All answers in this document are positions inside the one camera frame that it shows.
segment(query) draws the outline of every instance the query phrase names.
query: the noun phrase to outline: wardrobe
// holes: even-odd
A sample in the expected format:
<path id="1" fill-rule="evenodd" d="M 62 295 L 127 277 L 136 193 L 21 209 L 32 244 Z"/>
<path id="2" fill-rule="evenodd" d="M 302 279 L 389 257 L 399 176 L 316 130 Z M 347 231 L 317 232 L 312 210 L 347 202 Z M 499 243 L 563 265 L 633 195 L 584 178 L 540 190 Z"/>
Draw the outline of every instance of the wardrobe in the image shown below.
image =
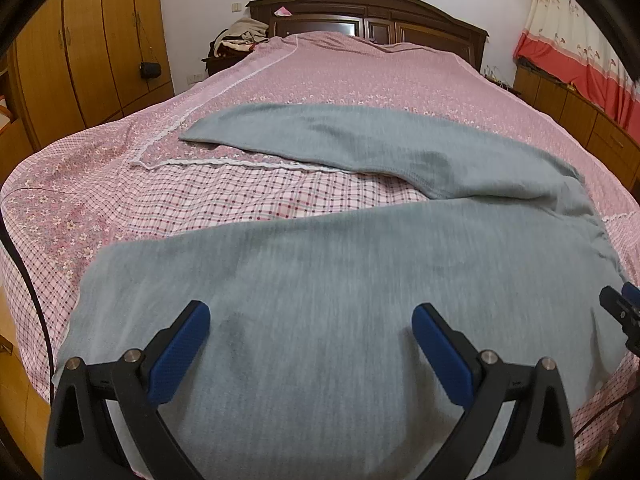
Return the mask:
<path id="1" fill-rule="evenodd" d="M 161 65 L 140 77 L 140 62 Z M 34 150 L 174 95 L 160 0 L 47 0 L 8 53 L 13 106 Z"/>

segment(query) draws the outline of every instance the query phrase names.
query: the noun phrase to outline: pink bedspread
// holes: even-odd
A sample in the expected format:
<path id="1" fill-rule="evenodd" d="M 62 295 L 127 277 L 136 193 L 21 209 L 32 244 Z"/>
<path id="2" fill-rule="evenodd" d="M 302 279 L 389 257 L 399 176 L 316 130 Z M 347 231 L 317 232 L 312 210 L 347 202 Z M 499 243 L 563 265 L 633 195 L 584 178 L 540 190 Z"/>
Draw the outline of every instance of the pink bedspread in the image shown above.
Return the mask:
<path id="1" fill-rule="evenodd" d="M 274 38 L 244 61 L 133 116 L 59 140 L 22 162 L 0 194 L 9 232 L 38 292 L 57 352 L 83 271 L 101 247 L 224 222 L 299 218 L 426 200 L 393 177 L 310 167 L 274 156 L 178 141 L 197 119 L 248 102 L 333 103 L 408 110 L 532 144 L 573 164 L 630 279 L 640 277 L 638 204 L 548 116 L 494 86 L 454 54 L 382 47 L 338 33 Z M 2 250 L 0 271 L 27 373 L 46 397 L 48 370 L 24 283 Z M 624 393 L 638 369 L 628 354 L 574 414 L 580 426 Z M 616 410 L 577 442 L 587 456 L 616 429 Z"/>

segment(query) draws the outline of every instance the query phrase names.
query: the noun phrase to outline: headboard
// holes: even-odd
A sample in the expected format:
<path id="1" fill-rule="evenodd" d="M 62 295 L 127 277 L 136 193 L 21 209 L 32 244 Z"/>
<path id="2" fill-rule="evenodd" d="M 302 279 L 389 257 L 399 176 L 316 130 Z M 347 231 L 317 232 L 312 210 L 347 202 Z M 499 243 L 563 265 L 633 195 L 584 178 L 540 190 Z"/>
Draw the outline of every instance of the headboard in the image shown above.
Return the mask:
<path id="1" fill-rule="evenodd" d="M 275 16 L 282 6 L 292 16 Z M 478 72 L 489 35 L 420 0 L 253 0 L 247 7 L 270 36 L 333 30 L 378 44 L 406 41 L 454 52 Z"/>

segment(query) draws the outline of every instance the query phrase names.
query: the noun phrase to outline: metal screw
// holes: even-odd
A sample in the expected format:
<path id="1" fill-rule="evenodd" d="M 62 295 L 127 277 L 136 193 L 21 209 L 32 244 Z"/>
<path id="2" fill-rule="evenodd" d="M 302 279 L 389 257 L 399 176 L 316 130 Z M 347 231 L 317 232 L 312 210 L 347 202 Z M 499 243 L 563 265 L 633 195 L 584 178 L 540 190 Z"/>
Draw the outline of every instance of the metal screw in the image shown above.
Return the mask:
<path id="1" fill-rule="evenodd" d="M 75 370 L 79 366 L 80 366 L 80 358 L 79 357 L 72 357 L 65 364 L 65 368 L 67 370 Z"/>
<path id="2" fill-rule="evenodd" d="M 127 363 L 135 363 L 142 356 L 142 352 L 137 348 L 132 348 L 124 352 L 124 360 Z"/>
<path id="3" fill-rule="evenodd" d="M 545 370 L 551 371 L 556 369 L 556 362 L 551 357 L 543 357 L 541 363 Z"/>
<path id="4" fill-rule="evenodd" d="M 498 362 L 498 354 L 495 353 L 493 350 L 484 350 L 480 354 L 480 358 L 482 359 L 482 361 L 484 361 L 488 365 L 493 365 Z"/>

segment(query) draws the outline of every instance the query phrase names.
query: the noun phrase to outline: white and red curtain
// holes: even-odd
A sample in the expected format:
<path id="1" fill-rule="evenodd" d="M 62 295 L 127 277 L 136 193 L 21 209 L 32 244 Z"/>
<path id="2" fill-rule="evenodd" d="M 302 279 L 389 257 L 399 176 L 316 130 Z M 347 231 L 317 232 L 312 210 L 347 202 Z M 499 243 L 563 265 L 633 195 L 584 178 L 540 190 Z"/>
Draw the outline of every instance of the white and red curtain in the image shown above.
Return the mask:
<path id="1" fill-rule="evenodd" d="M 533 0 L 514 53 L 521 56 L 573 84 L 640 142 L 640 85 L 575 0 Z"/>

